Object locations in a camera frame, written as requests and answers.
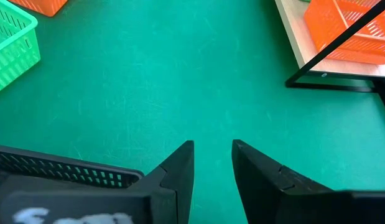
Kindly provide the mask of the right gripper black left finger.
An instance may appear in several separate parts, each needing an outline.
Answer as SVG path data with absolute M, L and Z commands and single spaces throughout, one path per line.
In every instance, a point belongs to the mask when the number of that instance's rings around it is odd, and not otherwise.
M 194 143 L 148 174 L 0 146 L 0 224 L 188 224 Z

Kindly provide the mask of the green table mat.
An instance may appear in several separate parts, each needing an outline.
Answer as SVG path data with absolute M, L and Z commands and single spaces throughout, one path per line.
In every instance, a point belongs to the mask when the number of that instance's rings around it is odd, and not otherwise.
M 332 189 L 385 190 L 378 95 L 286 88 L 274 0 L 69 0 L 0 91 L 0 145 L 150 172 L 195 143 L 191 224 L 245 224 L 240 139 Z

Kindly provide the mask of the wooden shelf board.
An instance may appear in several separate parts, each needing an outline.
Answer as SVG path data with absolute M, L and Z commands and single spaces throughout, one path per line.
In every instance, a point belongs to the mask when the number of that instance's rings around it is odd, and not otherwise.
M 302 68 L 317 54 L 317 50 L 304 21 L 304 12 L 308 8 L 308 3 L 300 0 L 275 0 L 275 3 L 287 32 L 297 64 L 299 68 Z M 385 65 L 356 63 L 326 58 L 316 64 L 311 70 L 315 72 L 385 78 Z

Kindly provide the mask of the orange plastic basket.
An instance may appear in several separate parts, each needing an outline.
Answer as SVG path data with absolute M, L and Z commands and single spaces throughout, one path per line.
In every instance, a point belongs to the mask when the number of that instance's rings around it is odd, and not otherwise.
M 68 0 L 8 0 L 48 17 L 53 17 Z
M 316 49 L 322 51 L 379 1 L 311 0 L 304 19 Z M 327 55 L 327 58 L 384 65 L 385 11 Z

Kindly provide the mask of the green plastic basket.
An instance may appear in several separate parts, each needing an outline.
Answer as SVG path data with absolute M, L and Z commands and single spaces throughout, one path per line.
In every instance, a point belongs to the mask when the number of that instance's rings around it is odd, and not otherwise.
M 0 0 L 0 91 L 40 61 L 34 16 Z

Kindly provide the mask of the black metal shelf frame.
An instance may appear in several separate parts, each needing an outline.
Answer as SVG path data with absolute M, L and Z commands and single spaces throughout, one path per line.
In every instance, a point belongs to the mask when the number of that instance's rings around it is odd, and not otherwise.
M 327 55 L 332 53 L 341 44 L 347 41 L 351 36 L 357 33 L 361 28 L 371 22 L 383 11 L 385 11 L 385 0 L 380 0 L 322 51 L 319 52 L 317 50 L 317 54 L 313 57 L 313 59 L 307 62 L 302 68 L 299 68 L 297 72 L 285 81 L 286 87 L 377 93 L 385 106 L 385 78 L 383 77 L 362 77 L 342 73 L 315 72 L 311 70 L 323 59 L 329 59 L 327 58 Z

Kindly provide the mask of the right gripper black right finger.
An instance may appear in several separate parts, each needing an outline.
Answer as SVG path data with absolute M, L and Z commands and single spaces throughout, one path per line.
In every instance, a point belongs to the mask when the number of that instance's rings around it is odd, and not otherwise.
M 385 191 L 332 190 L 239 139 L 232 163 L 249 224 L 385 224 Z

